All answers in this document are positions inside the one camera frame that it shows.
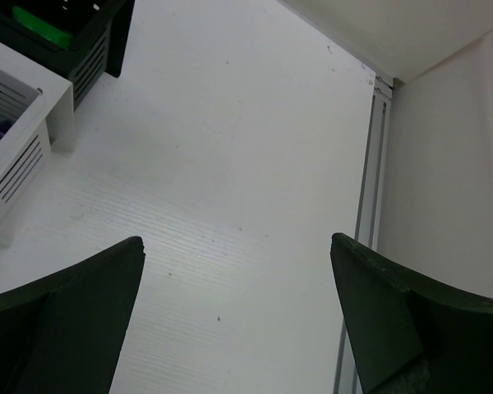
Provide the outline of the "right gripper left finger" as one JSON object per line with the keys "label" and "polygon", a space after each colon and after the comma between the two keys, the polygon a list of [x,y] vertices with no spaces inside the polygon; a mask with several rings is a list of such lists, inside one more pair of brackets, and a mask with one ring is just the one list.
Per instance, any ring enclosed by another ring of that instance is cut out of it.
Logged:
{"label": "right gripper left finger", "polygon": [[0,393],[107,393],[145,266],[133,236],[0,294]]}

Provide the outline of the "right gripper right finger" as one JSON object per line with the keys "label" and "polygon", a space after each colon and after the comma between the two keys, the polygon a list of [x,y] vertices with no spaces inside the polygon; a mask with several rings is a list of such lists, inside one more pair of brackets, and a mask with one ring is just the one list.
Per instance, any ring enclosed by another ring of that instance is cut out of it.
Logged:
{"label": "right gripper right finger", "polygon": [[343,233],[334,280],[365,393],[493,393],[493,299],[438,282]]}

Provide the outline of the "green 2x2 lego brick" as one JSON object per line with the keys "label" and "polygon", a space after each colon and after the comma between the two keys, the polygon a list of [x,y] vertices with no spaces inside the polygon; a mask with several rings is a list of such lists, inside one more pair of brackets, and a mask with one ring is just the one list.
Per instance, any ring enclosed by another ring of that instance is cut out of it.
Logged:
{"label": "green 2x2 lego brick", "polygon": [[22,7],[14,6],[12,8],[12,17],[28,30],[33,31],[61,49],[68,49],[71,45],[73,40],[73,34],[71,32],[60,30],[50,25]]}

